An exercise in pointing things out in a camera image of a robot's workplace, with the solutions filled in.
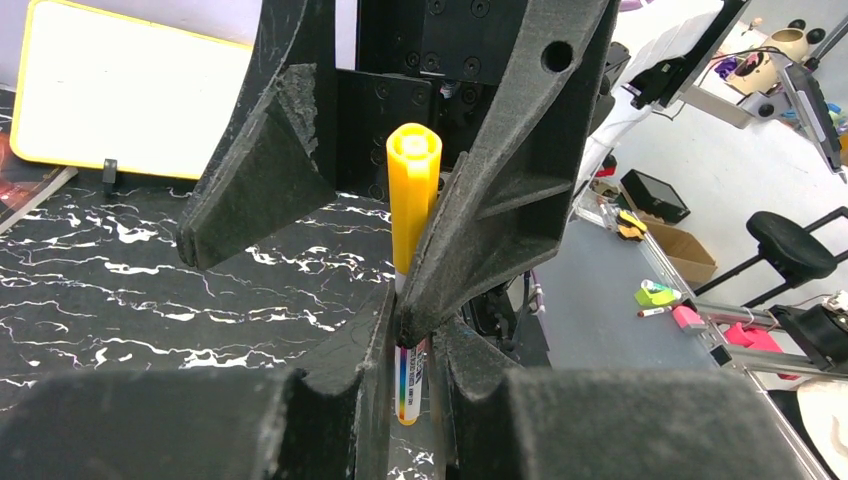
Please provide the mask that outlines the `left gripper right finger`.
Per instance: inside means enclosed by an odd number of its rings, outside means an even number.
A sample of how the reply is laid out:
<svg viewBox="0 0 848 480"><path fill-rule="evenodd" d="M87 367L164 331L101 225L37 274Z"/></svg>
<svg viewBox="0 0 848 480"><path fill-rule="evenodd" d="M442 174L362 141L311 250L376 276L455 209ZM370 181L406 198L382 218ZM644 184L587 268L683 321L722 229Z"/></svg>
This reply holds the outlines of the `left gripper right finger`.
<svg viewBox="0 0 848 480"><path fill-rule="evenodd" d="M723 370L524 368L459 319L431 334L456 479L824 479L768 396Z"/></svg>

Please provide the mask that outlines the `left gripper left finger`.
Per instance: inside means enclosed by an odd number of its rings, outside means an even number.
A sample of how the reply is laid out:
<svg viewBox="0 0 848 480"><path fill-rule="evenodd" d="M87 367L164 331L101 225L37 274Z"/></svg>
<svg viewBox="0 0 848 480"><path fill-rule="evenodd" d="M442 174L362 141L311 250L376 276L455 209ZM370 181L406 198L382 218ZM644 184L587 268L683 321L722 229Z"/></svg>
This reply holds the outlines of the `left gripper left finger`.
<svg viewBox="0 0 848 480"><path fill-rule="evenodd" d="M103 371L39 383L1 431L5 479L382 479L390 285L282 368Z"/></svg>

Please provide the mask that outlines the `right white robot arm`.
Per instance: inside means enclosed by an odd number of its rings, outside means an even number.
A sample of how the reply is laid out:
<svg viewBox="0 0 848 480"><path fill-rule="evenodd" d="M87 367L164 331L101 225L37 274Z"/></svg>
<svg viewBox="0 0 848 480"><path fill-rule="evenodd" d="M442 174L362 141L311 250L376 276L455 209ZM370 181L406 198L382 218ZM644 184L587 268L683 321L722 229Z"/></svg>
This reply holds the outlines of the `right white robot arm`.
<svg viewBox="0 0 848 480"><path fill-rule="evenodd" d="M552 258L576 190L665 106L741 1L363 1L357 67L335 65L331 1L266 1L228 124L176 233L211 268L333 201L387 190L390 133L442 139L443 190L397 301L398 339Z"/></svg>

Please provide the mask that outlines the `orange-yellow pen cap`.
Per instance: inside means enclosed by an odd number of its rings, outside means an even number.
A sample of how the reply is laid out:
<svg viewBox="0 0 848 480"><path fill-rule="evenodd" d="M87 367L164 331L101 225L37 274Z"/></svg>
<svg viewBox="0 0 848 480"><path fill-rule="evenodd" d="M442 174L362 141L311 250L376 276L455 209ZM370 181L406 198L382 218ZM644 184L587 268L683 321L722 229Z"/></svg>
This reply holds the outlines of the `orange-yellow pen cap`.
<svg viewBox="0 0 848 480"><path fill-rule="evenodd" d="M443 143L418 123L399 126L387 139L392 254L396 271L410 271L438 193Z"/></svg>

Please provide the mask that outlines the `white marker pen yellow end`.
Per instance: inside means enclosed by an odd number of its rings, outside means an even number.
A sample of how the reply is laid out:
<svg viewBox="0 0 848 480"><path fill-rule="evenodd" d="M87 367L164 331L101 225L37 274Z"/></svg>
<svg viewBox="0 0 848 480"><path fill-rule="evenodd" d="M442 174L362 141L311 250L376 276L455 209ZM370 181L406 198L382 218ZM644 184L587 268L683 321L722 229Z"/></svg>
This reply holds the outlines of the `white marker pen yellow end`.
<svg viewBox="0 0 848 480"><path fill-rule="evenodd" d="M420 416L427 340L413 348L394 349L395 414L401 425L414 425Z"/></svg>

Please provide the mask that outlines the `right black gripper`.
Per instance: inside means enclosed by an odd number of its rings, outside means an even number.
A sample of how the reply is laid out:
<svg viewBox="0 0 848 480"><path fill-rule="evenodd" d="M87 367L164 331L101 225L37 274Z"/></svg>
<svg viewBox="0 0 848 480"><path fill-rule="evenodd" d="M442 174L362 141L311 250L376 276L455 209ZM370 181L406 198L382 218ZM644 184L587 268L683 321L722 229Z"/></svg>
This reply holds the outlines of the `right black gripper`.
<svg viewBox="0 0 848 480"><path fill-rule="evenodd" d="M397 343L417 345L556 254L586 139L628 57L611 39L618 8L366 1L358 67L337 75L334 2L263 2L236 104L178 222L180 258L214 267L336 187L388 200L387 139L424 125L443 143L442 194L394 309Z"/></svg>

